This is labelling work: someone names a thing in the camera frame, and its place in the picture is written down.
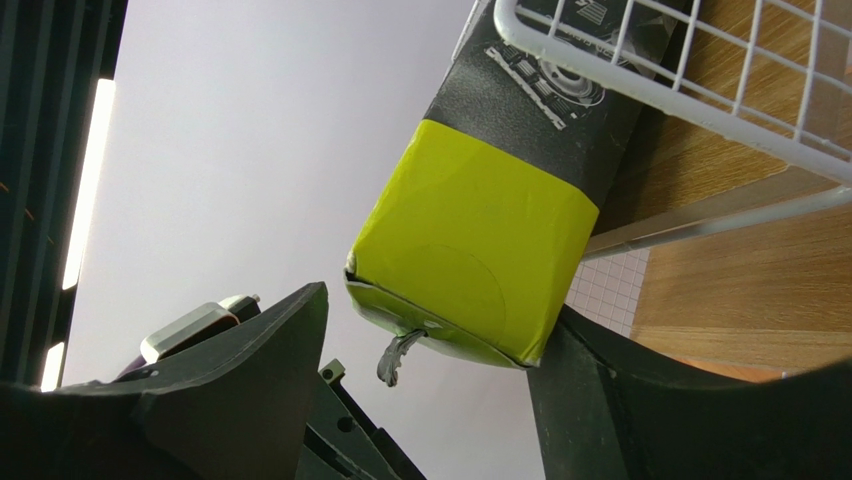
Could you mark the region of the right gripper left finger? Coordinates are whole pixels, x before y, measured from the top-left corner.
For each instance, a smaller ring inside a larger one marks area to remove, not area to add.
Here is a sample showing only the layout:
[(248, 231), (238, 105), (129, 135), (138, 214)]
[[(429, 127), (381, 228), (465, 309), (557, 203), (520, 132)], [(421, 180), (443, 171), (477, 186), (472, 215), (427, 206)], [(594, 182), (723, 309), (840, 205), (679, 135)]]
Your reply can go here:
[(328, 317), (322, 282), (111, 383), (1, 387), (5, 479), (292, 479)]

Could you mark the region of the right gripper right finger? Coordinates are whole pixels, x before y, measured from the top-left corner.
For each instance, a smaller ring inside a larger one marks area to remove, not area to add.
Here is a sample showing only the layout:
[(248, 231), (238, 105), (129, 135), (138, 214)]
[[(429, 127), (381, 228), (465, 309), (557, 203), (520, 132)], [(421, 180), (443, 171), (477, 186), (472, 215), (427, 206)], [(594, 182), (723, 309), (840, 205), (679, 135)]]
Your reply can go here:
[(749, 383), (564, 307), (527, 373), (550, 479), (847, 479), (851, 364)]

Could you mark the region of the black green razor box small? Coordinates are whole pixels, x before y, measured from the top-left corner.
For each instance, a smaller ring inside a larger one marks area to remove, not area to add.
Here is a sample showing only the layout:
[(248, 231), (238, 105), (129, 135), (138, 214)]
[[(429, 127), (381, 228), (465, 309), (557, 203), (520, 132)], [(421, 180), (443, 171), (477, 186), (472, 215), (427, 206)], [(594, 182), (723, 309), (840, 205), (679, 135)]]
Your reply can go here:
[(512, 46), (474, 8), (451, 66), (348, 255), (356, 310), (414, 344), (536, 366), (643, 106)]

